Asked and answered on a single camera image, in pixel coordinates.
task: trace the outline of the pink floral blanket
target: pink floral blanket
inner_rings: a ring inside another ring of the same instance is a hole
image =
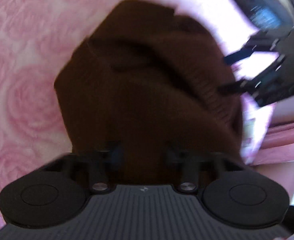
[[[71,150],[56,95],[55,76],[74,48],[120,0],[0,0],[0,191],[13,180]],[[156,0],[203,22],[225,53],[254,29],[231,0]],[[255,76],[270,55],[235,67]],[[257,109],[244,97],[249,132],[242,155],[253,160],[272,106]],[[4,221],[0,215],[0,228]]]

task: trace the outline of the black plastic mount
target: black plastic mount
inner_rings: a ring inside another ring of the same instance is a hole
[[[7,185],[0,193],[0,211],[8,223],[19,227],[62,224],[82,212],[93,196],[114,192],[117,185],[109,183],[108,172],[119,169],[122,159],[120,144],[84,156],[63,155]],[[289,206],[282,186],[222,153],[203,157],[170,147],[166,160],[181,174],[173,189],[194,195],[208,214],[229,226],[270,227],[282,221]],[[142,185],[140,191],[149,186]]]
[[[250,57],[255,51],[278,52],[278,58],[252,80],[242,79],[218,88],[224,95],[249,93],[258,106],[294,96],[294,29],[259,31],[237,52],[228,55],[228,65]]]

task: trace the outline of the round black pad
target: round black pad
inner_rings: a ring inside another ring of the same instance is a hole
[[[289,207],[286,190],[253,171],[226,172],[205,188],[202,201],[215,217],[240,228],[280,223]]]
[[[0,211],[10,223],[31,228],[57,225],[83,207],[85,192],[59,172],[34,172],[0,193]]]

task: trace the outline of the pink rose pattern fabric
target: pink rose pattern fabric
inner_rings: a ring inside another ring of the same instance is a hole
[[[120,0],[0,0],[0,191],[63,152],[71,150],[53,89],[55,76],[74,48]],[[254,29],[231,0],[156,0],[203,22],[227,54],[240,48]],[[234,67],[253,75],[254,64]],[[272,106],[257,111],[244,98],[245,120],[254,120],[255,147]],[[0,228],[4,221],[0,214]]]

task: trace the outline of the logo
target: logo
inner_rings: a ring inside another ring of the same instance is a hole
[[[147,187],[143,187],[143,188],[140,189],[140,191],[142,191],[142,192],[146,192],[148,190],[149,190],[149,188],[147,188]]]

